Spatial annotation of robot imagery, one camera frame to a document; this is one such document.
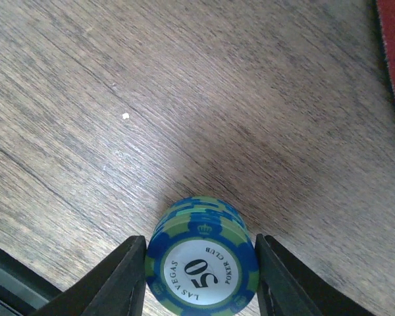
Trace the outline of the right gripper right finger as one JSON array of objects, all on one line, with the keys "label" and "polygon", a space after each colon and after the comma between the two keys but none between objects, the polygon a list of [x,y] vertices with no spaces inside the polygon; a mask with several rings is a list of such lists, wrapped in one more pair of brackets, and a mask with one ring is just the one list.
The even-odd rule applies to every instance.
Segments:
[{"label": "right gripper right finger", "polygon": [[258,234],[257,299],[262,315],[373,316],[325,282],[273,236]]}]

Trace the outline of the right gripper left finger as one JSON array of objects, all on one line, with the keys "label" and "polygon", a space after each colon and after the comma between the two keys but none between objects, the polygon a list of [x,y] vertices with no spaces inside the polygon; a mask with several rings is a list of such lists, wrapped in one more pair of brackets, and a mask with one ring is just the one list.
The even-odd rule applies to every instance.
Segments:
[{"label": "right gripper left finger", "polygon": [[131,236],[34,315],[141,315],[145,295],[143,236]]}]

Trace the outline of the green blue chip stack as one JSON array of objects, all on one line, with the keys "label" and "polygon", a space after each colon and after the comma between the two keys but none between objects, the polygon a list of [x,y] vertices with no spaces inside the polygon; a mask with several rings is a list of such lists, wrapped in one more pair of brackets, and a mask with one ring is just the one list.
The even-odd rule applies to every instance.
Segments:
[{"label": "green blue chip stack", "polygon": [[147,285],[175,315],[235,315],[253,299],[259,264],[233,206],[214,197],[173,203],[145,255]]}]

